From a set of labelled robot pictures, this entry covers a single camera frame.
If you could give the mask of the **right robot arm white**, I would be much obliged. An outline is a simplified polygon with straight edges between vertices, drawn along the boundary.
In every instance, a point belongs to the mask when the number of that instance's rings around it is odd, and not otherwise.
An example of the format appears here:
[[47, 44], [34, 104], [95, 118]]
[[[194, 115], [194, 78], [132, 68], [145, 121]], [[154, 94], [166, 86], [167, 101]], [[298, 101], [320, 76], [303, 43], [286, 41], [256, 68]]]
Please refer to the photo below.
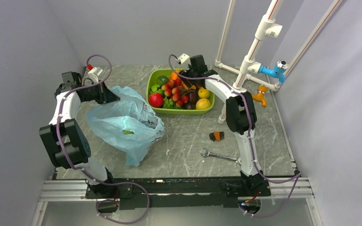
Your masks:
[[217, 72], [208, 70], [202, 55], [189, 57], [182, 54], [178, 57], [177, 63], [183, 69], [182, 77], [186, 81], [196, 81], [224, 102], [222, 113], [225, 117], [218, 122], [226, 122], [229, 130], [234, 133], [240, 154], [238, 158], [230, 157], [215, 154], [204, 148], [200, 156], [237, 162], [241, 167], [241, 190], [246, 195], [253, 195], [260, 186], [267, 187], [268, 183], [262, 176], [260, 164], [256, 159], [254, 129], [257, 116], [252, 95], [248, 91], [233, 88]]

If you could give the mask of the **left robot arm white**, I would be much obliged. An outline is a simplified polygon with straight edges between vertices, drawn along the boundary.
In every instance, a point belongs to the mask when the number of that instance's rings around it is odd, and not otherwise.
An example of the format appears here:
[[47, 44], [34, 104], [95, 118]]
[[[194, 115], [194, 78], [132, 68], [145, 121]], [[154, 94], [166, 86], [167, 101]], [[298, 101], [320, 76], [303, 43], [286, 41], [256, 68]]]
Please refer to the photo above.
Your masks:
[[82, 102], [95, 101], [103, 105], [120, 100], [104, 82], [83, 86], [82, 77], [76, 72], [62, 74], [63, 82], [55, 92], [57, 101], [54, 116], [39, 135], [49, 159], [57, 168], [81, 172], [91, 186], [98, 185], [98, 192], [112, 197], [117, 190], [112, 174], [91, 156], [91, 147], [83, 134], [76, 116]]

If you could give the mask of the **red lychee fruit cluster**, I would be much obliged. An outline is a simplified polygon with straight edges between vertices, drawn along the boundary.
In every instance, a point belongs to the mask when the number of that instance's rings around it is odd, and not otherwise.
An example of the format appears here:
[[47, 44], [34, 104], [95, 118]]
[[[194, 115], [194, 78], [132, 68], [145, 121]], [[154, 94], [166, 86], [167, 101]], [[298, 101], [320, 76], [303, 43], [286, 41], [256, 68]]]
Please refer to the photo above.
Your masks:
[[167, 84], [160, 88], [163, 91], [163, 97], [172, 99], [177, 106], [182, 106], [184, 103], [189, 102], [188, 94], [192, 90], [185, 89], [182, 85], [177, 85], [176, 81], [169, 80]]

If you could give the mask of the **blue plastic bag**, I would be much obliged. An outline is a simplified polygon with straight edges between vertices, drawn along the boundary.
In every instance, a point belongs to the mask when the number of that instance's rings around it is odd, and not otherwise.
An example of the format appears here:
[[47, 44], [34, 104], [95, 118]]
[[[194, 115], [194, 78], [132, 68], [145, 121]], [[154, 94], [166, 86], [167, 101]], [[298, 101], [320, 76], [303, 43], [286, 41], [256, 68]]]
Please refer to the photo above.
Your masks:
[[[110, 90], [121, 100], [92, 108], [86, 115], [87, 123], [96, 136], [125, 152], [127, 166], [139, 166], [165, 134], [164, 122], [134, 89], [115, 86]], [[134, 134], [125, 135], [123, 130]]]

